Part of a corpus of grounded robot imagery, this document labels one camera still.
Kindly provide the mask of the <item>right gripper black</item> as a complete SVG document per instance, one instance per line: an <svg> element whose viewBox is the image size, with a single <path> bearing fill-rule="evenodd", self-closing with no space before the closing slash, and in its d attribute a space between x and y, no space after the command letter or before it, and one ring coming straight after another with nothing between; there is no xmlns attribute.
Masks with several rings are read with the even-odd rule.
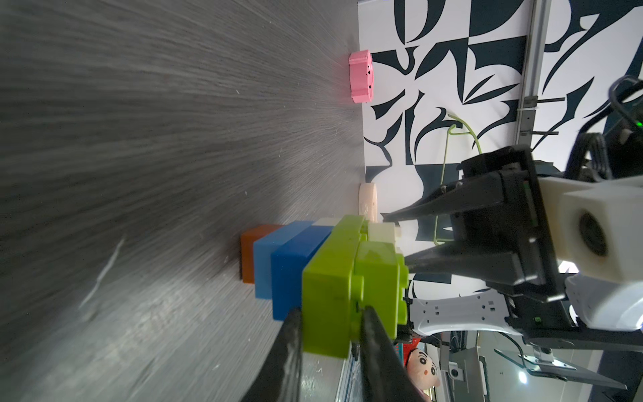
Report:
<svg viewBox="0 0 643 402"><path fill-rule="evenodd" d="M383 213L384 222L452 214L455 245L406 256L410 272L474 278L509 296L541 302L564 299L529 148L487 152L461 162L458 169L461 181L444 184L409 207Z"/></svg>

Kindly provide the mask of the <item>white lego brick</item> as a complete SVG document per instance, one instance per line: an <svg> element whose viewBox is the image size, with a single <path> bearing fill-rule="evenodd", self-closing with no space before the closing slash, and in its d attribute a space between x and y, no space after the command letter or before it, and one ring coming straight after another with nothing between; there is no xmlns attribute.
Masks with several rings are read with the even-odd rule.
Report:
<svg viewBox="0 0 643 402"><path fill-rule="evenodd" d="M395 246L400 236L401 228L395 223L368 222L369 241L390 243Z"/></svg>

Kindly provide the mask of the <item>dark blue lego brick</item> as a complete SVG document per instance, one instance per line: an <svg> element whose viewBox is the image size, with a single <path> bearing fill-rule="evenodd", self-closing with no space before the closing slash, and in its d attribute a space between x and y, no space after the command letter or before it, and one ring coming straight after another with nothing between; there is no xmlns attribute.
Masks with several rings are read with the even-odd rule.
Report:
<svg viewBox="0 0 643 402"><path fill-rule="evenodd" d="M302 273L333 231L332 226L312 225L281 251L272 316L284 321L291 309L302 306Z"/></svg>

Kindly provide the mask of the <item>beige round clock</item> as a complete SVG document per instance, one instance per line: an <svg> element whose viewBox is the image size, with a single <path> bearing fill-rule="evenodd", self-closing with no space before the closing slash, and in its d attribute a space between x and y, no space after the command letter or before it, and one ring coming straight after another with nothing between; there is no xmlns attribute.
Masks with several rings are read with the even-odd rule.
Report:
<svg viewBox="0 0 643 402"><path fill-rule="evenodd" d="M358 190L358 214L370 222L378 223L379 212L376 184L360 184Z"/></svg>

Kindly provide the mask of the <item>cartoon doll figure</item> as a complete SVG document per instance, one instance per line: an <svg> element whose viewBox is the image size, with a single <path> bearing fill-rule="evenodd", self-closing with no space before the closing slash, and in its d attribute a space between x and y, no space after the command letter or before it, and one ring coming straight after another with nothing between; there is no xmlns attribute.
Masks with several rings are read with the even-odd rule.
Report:
<svg viewBox="0 0 643 402"><path fill-rule="evenodd" d="M418 345L420 340L414 339L404 345L404 367L412 384L420 391L440 386L440 375L432 358Z"/></svg>

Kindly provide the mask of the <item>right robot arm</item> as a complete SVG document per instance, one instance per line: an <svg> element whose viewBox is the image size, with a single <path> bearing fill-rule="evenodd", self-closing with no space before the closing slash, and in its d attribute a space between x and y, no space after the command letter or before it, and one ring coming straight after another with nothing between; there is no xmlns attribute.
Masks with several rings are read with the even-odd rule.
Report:
<svg viewBox="0 0 643 402"><path fill-rule="evenodd" d="M454 238L408 256L415 274L483 281L499 303L475 296L442 313L409 303L417 335L487 330L520 335L536 348L639 351L642 348L642 107L628 76L608 91L600 118L584 124L563 172L542 175L527 146L463 161L461 179L386 213L395 224L450 216Z"/></svg>

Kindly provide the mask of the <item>orange lego brick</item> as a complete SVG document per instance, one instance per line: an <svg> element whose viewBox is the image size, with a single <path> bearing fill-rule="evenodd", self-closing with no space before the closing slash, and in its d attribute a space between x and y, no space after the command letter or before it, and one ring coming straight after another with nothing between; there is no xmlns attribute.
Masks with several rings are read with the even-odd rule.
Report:
<svg viewBox="0 0 643 402"><path fill-rule="evenodd" d="M263 263L256 253L255 244L269 234L281 229L282 224L262 224L248 229L241 234L240 243L240 274L246 284L255 284L256 279L263 274Z"/></svg>

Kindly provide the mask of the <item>pink alarm clock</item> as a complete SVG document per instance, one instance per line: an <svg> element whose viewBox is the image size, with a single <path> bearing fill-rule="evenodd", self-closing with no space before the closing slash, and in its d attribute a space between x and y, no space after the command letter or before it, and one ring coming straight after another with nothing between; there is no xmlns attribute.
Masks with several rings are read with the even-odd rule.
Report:
<svg viewBox="0 0 643 402"><path fill-rule="evenodd" d="M354 103L373 100L373 57L368 50L352 53L348 59L351 97Z"/></svg>

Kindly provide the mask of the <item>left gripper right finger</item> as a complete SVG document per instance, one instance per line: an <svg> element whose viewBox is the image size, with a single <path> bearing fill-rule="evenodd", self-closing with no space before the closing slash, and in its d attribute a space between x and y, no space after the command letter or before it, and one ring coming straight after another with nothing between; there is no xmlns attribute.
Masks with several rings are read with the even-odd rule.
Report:
<svg viewBox="0 0 643 402"><path fill-rule="evenodd" d="M364 401L424 401L372 307L363 310L359 342Z"/></svg>

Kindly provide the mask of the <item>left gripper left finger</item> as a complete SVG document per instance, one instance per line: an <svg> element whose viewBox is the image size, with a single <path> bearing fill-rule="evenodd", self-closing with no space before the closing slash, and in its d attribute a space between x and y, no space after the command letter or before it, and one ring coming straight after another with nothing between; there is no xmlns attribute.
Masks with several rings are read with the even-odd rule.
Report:
<svg viewBox="0 0 643 402"><path fill-rule="evenodd" d="M259 371L241 401L298 402L303 355L302 314L289 311Z"/></svg>

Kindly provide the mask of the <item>light blue lego brick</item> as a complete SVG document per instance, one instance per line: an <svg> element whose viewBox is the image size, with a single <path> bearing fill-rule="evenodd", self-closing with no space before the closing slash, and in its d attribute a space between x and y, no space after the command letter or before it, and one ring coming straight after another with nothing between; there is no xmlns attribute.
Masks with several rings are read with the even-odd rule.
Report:
<svg viewBox="0 0 643 402"><path fill-rule="evenodd" d="M299 236L305 229L311 227L311 220L296 220L283 224L281 229L269 234L256 242L256 253L263 263L263 274L256 279L255 296L261 300L271 300L276 292L276 278L280 264L281 251L284 246Z"/></svg>

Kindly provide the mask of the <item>green L-shaped lego brick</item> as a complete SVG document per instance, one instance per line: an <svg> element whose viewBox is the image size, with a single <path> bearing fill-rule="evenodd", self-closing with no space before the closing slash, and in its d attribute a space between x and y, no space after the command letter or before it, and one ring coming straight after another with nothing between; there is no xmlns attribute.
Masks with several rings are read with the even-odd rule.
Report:
<svg viewBox="0 0 643 402"><path fill-rule="evenodd" d="M375 309L388 337L395 340L398 326L408 320L405 292L410 273L404 256L392 243L361 242L354 273L364 279L361 304Z"/></svg>

